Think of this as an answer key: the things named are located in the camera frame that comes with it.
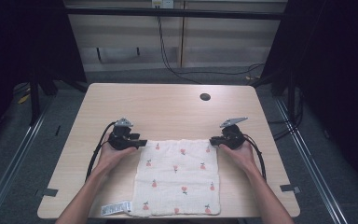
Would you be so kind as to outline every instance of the table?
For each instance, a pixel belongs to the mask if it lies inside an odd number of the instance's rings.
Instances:
[[[211,95],[209,101],[200,99]],[[254,138],[263,152],[267,180],[292,217],[299,207],[292,191],[282,192],[280,185],[290,184],[278,149],[258,101],[255,89],[247,86],[173,85],[173,84],[102,84],[89,86],[75,123],[68,136],[49,189],[55,197],[45,196],[38,209],[41,218],[57,218],[82,187],[92,152],[105,127],[127,118],[132,133],[141,139],[209,139],[221,134],[219,125],[226,119],[248,117],[238,124],[243,133]],[[136,167],[141,150],[124,158],[104,180],[90,217],[101,217],[101,206],[131,200]],[[249,181],[223,151],[218,150],[220,203],[223,217],[259,217]],[[208,217],[208,216],[172,216]],[[129,218],[115,215],[104,218]]]

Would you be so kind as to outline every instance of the human arm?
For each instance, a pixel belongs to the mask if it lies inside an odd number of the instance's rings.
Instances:
[[[63,210],[56,223],[86,223],[92,203],[103,183],[104,177],[118,165],[123,157],[135,150],[135,147],[115,150],[109,143],[103,144],[97,165],[75,198]]]
[[[245,141],[242,146],[236,150],[231,150],[223,144],[219,147],[222,148],[248,176],[263,222],[265,224],[294,223],[287,210],[271,190],[255,165],[251,144]]]

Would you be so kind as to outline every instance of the white towel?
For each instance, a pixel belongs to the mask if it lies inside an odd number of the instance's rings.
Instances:
[[[208,140],[149,140],[142,147],[131,216],[219,213],[216,148]]]

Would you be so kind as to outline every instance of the black curtain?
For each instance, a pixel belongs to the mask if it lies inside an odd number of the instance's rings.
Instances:
[[[46,94],[56,92],[54,79],[87,81],[68,16],[19,7],[63,7],[63,2],[0,1],[0,118],[14,86],[29,82],[31,74]]]
[[[287,12],[313,19],[281,22],[262,79],[279,94],[292,75],[358,172],[358,1],[301,2],[289,1]]]

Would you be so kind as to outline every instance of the towel tag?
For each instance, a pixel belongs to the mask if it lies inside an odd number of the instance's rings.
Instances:
[[[112,203],[101,207],[101,216],[109,216],[116,213],[129,213],[131,211],[131,202],[123,201],[121,203]]]

